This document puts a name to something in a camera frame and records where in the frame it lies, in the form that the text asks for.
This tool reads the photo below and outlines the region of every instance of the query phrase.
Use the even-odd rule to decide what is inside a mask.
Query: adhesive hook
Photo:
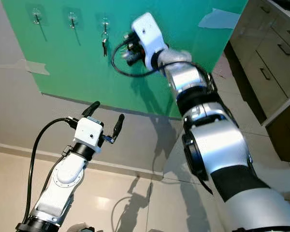
[[[102,37],[102,39],[108,39],[107,27],[108,27],[109,23],[108,23],[106,18],[103,18],[102,25],[103,25],[103,32],[102,32],[101,37]]]
[[[33,8],[32,10],[32,15],[33,15],[33,23],[34,24],[40,24],[41,21],[41,11],[37,8]]]
[[[76,24],[77,24],[77,16],[74,12],[69,12],[68,13],[68,19],[69,19],[69,22],[70,22],[70,27],[72,29],[75,28]]]
[[[104,33],[107,33],[109,24],[110,23],[109,23],[108,18],[107,17],[103,17],[103,19],[102,19],[102,27],[103,27],[103,32]]]

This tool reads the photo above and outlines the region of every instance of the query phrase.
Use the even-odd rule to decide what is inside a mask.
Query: metal hook
[[[101,35],[102,38],[103,37],[108,38],[107,25],[108,25],[108,23],[103,23],[104,30],[103,30],[102,35]]]
[[[34,14],[35,18],[36,18],[36,24],[40,24],[40,20],[37,14]]]
[[[72,22],[71,27],[72,27],[72,29],[74,29],[74,28],[75,28],[75,24],[74,24],[74,20],[73,20],[73,18],[71,18],[71,22]]]

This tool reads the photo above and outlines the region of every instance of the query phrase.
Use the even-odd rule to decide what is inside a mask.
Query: cabinet door
[[[273,23],[272,28],[290,46],[290,18],[278,17]]]
[[[286,95],[256,52],[247,64],[246,75],[269,118],[287,100]]]
[[[245,68],[277,15],[271,6],[264,1],[258,1],[257,6],[250,14],[249,23],[239,29],[237,42],[233,46],[243,68]]]
[[[286,95],[290,97],[290,46],[270,29],[257,51]]]

